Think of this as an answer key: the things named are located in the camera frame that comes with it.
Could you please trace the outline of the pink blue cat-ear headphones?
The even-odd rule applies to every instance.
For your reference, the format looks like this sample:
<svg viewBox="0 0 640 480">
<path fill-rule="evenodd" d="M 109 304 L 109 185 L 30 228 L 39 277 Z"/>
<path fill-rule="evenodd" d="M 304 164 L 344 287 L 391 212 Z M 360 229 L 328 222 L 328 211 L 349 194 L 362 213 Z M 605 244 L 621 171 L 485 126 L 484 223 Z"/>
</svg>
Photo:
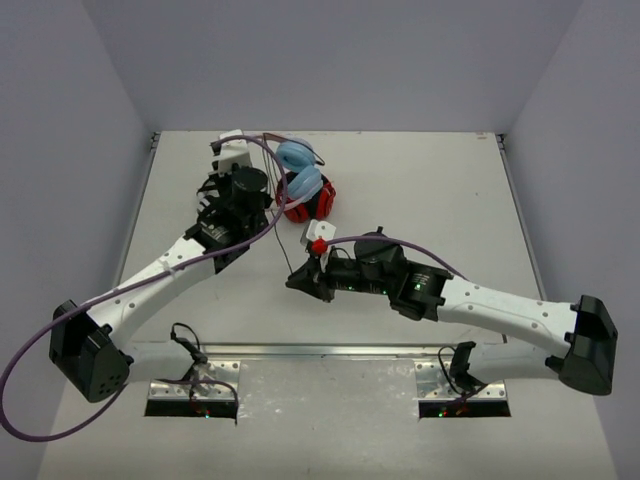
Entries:
<svg viewBox="0 0 640 480">
<path fill-rule="evenodd" d="M 294 173 L 294 178 L 288 181 L 285 211 L 311 200 L 323 188 L 322 174 L 316 167 L 321 158 L 309 142 L 269 132 L 254 135 L 254 138 L 260 138 L 264 143 L 268 140 L 278 143 L 275 155 L 279 163 L 288 173 Z"/>
</svg>

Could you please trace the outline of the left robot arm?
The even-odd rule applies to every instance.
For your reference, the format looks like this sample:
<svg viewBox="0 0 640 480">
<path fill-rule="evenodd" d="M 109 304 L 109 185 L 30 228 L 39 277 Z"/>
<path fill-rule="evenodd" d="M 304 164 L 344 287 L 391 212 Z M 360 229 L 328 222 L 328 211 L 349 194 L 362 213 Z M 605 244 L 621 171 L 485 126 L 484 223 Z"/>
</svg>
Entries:
<svg viewBox="0 0 640 480">
<path fill-rule="evenodd" d="M 198 283 L 221 273 L 249 249 L 268 225 L 268 177 L 260 169 L 235 166 L 213 175 L 216 195 L 194 225 L 159 258 L 119 285 L 112 298 L 75 313 L 68 300 L 55 317 L 49 357 L 81 395 L 97 403 L 127 383 L 182 381 L 206 357 L 188 340 L 136 343 L 134 334 L 161 309 Z"/>
</svg>

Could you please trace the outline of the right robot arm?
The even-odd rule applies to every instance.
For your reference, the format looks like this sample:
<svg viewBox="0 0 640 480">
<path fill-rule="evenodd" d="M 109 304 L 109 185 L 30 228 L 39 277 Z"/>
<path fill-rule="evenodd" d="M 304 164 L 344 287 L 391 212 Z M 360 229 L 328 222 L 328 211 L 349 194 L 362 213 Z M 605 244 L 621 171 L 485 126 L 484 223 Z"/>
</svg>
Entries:
<svg viewBox="0 0 640 480">
<path fill-rule="evenodd" d="M 618 331 L 599 298 L 584 295 L 568 303 L 521 297 L 412 261 L 404 253 L 408 242 L 381 232 L 350 241 L 354 253 L 346 258 L 334 240 L 308 242 L 308 258 L 289 275 L 287 287 L 326 303 L 338 291 L 383 295 L 410 320 L 506 336 L 504 343 L 454 346 L 446 378 L 464 393 L 498 380 L 552 379 L 588 395 L 611 394 Z"/>
</svg>

